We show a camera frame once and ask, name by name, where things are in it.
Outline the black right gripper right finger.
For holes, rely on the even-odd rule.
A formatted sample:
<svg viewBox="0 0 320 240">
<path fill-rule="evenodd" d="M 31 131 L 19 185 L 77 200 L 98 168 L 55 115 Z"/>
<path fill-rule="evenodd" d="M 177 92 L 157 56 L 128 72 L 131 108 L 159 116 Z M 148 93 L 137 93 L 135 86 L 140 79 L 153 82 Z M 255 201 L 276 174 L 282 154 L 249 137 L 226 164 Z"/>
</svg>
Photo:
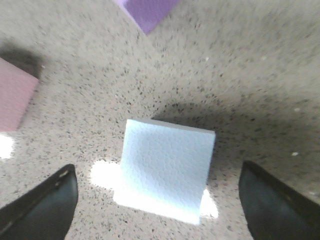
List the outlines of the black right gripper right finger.
<svg viewBox="0 0 320 240">
<path fill-rule="evenodd" d="M 318 240 L 320 206 L 252 161 L 242 164 L 239 198 L 255 240 Z"/>
</svg>

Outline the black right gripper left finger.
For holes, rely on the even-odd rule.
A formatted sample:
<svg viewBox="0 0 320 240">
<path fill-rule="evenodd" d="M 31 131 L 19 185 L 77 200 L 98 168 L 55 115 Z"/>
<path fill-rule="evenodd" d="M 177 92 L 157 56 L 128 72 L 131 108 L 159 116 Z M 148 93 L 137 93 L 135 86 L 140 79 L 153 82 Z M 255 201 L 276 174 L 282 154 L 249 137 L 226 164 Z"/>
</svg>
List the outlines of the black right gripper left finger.
<svg viewBox="0 0 320 240">
<path fill-rule="evenodd" d="M 0 210 L 2 240 L 63 240 L 78 203 L 73 164 L 67 164 Z"/>
</svg>

